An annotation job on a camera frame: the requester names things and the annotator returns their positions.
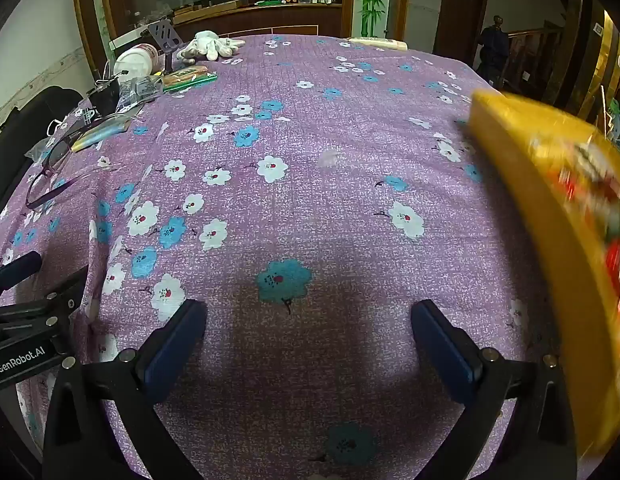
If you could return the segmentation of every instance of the purple floral tablecloth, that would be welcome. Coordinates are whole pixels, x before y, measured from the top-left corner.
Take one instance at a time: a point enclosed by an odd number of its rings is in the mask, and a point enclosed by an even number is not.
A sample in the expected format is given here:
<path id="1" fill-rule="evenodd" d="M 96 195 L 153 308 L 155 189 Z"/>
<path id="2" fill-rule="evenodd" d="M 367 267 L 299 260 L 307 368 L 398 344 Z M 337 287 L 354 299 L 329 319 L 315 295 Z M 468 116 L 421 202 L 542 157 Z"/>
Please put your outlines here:
<path id="1" fill-rule="evenodd" d="M 142 122 L 37 186 L 121 169 L 33 213 L 33 165 L 1 215 L 0 264 L 36 250 L 43 268 L 2 303 L 38 298 L 88 264 L 72 329 L 87 362 L 138 348 L 184 298 L 203 300 L 204 340 L 156 407 L 203 478 L 412 479 L 462 409 L 418 355 L 414 301 L 431 298 L 510 358 L 554 346 L 532 245 L 464 133 L 487 84 L 411 50 L 245 39 L 234 59 L 208 64 L 217 81 L 147 104 Z M 54 379 L 18 388 L 38 443 Z"/>

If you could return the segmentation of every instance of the blue gripper pad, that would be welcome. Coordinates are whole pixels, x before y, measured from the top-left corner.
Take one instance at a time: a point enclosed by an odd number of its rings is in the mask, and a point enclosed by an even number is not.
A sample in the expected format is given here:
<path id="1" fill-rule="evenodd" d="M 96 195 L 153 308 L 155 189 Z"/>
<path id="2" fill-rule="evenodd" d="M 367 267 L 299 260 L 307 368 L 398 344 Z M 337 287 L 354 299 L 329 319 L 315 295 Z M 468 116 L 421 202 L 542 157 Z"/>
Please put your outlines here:
<path id="1" fill-rule="evenodd" d="M 164 402 L 192 349 L 206 331 L 206 305 L 186 300 L 163 327 L 139 349 L 136 374 L 152 404 Z"/>
<path id="2" fill-rule="evenodd" d="M 410 322 L 415 342 L 425 347 L 452 400 L 469 404 L 482 373 L 478 347 L 431 300 L 412 306 Z"/>

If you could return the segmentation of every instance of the white glove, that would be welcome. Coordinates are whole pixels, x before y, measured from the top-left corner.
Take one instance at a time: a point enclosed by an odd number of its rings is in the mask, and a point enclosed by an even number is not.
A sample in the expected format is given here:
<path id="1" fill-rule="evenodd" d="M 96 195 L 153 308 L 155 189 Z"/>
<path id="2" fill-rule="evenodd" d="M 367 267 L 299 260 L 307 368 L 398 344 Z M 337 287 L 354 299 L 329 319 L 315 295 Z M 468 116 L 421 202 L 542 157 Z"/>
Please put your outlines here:
<path id="1" fill-rule="evenodd" d="M 230 57 L 239 52 L 239 47 L 245 41 L 219 38 L 211 30 L 197 32 L 186 48 L 177 53 L 177 59 L 183 64 L 193 65 L 197 58 L 206 57 L 209 61 L 216 61 L 219 56 Z"/>

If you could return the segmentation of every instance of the eyeglasses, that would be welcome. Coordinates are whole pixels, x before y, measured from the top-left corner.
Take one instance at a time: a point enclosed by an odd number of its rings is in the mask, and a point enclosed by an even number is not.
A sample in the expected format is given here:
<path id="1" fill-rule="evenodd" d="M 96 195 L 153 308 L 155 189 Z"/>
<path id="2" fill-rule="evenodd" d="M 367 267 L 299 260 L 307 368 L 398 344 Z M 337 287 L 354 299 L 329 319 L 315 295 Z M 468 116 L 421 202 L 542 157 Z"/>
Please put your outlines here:
<path id="1" fill-rule="evenodd" d="M 103 168 L 93 168 L 92 170 L 88 170 L 85 173 L 82 173 L 74 178 L 71 178 L 67 182 L 62 183 L 60 186 L 56 186 L 54 189 L 51 189 L 49 192 L 44 193 L 41 197 L 30 201 L 30 194 L 32 193 L 33 186 L 41 179 L 41 177 L 52 178 L 53 175 L 58 174 L 62 168 L 63 162 L 68 157 L 69 153 L 71 153 L 72 145 L 88 130 L 98 126 L 104 121 L 112 118 L 112 117 L 128 117 L 130 119 L 135 119 L 136 117 L 131 117 L 127 114 L 111 114 L 104 118 L 99 118 L 93 120 L 89 124 L 83 124 L 77 128 L 70 128 L 68 133 L 63 136 L 59 141 L 57 141 L 50 152 L 46 155 L 46 158 L 41 163 L 41 171 L 34 178 L 34 180 L 30 183 L 30 187 L 28 188 L 28 192 L 26 194 L 26 207 L 31 210 L 35 210 L 37 207 L 44 205 L 49 200 L 52 200 L 55 196 L 58 196 L 60 193 L 64 192 L 68 189 L 72 184 L 78 182 L 79 180 L 91 176 L 100 171 L 115 171 L 119 170 L 121 166 L 113 165 L 113 166 L 105 166 Z"/>

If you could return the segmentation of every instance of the yellow box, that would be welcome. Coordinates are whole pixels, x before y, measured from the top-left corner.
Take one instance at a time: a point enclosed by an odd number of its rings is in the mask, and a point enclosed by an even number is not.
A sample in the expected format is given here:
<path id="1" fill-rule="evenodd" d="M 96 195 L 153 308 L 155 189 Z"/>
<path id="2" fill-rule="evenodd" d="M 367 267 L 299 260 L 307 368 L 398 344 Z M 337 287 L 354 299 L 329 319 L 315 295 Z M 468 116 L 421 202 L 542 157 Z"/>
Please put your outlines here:
<path id="1" fill-rule="evenodd" d="M 605 247 L 530 158 L 530 141 L 557 136 L 592 142 L 620 182 L 620 153 L 592 125 L 547 105 L 493 91 L 475 92 L 469 128 L 500 172 L 535 243 L 562 339 L 579 456 L 605 453 L 620 433 L 613 334 L 617 297 Z"/>

